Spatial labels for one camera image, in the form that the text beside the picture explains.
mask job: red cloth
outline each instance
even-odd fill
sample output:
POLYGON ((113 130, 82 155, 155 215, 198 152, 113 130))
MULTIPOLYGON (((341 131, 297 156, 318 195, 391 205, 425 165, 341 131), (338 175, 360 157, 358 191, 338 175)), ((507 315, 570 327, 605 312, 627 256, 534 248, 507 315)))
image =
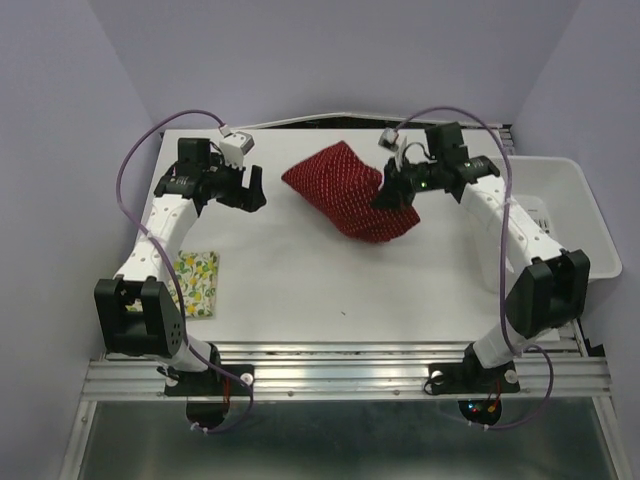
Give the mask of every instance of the red cloth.
POLYGON ((351 238, 388 242, 420 221, 413 207, 401 211, 371 208, 382 174, 365 165, 345 142, 300 162, 282 180, 351 238))

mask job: white plastic bin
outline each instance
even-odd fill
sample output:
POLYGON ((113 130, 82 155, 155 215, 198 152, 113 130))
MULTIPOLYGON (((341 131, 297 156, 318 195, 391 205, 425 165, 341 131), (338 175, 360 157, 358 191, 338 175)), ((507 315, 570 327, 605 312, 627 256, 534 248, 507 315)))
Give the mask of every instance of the white plastic bin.
MULTIPOLYGON (((513 196, 552 238, 591 260, 589 281, 614 278, 622 263, 580 166, 568 158, 509 157, 513 196)), ((501 158, 492 160, 502 167, 501 158)), ((469 216, 487 288, 498 291, 498 242, 488 239, 469 216)), ((509 278, 511 288, 514 278, 509 278)))

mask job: lemon print cloth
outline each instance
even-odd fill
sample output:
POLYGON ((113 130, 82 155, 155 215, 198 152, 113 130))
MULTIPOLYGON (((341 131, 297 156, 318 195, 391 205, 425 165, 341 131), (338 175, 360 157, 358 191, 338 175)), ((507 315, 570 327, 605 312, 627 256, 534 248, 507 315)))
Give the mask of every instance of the lemon print cloth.
MULTIPOLYGON (((200 318, 213 315, 218 283, 220 256, 216 252, 179 252, 173 268, 178 274, 180 289, 184 295, 187 316, 200 318)), ((178 305, 178 295, 173 285, 169 293, 178 305)))

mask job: folded cloth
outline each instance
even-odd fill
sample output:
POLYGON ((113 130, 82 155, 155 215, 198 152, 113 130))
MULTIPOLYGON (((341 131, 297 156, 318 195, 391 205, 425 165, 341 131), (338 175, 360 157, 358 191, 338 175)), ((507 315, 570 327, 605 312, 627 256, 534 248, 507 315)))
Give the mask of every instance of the folded cloth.
MULTIPOLYGON (((181 251, 178 253, 178 259, 174 262, 173 268, 178 276, 188 317, 203 318, 213 315, 219 262, 220 256, 216 252, 181 251)), ((168 288, 176 307, 180 308, 173 282, 169 282, 168 288)), ((129 309, 140 311, 142 307, 139 302, 136 302, 129 309)))
POLYGON ((399 211, 371 208, 382 174, 363 163, 345 142, 290 168, 282 180, 350 238, 388 242, 420 222, 413 207, 399 211))

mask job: gray wall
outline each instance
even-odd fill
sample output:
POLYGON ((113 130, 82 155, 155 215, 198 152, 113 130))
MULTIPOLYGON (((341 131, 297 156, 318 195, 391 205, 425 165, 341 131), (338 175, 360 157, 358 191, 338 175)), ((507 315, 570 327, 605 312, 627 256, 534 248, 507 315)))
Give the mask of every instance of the gray wall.
POLYGON ((90 3, 154 120, 199 106, 237 125, 441 103, 513 121, 579 2, 90 3))
POLYGON ((640 476, 640 3, 584 0, 515 124, 519 153, 582 166, 623 263, 585 315, 604 342, 629 458, 640 476))
MULTIPOLYGON (((133 231, 119 161, 150 120, 86 0, 0 7, 0 478, 57 478, 87 362, 92 290, 133 231)), ((140 211, 152 150, 131 168, 140 211)))

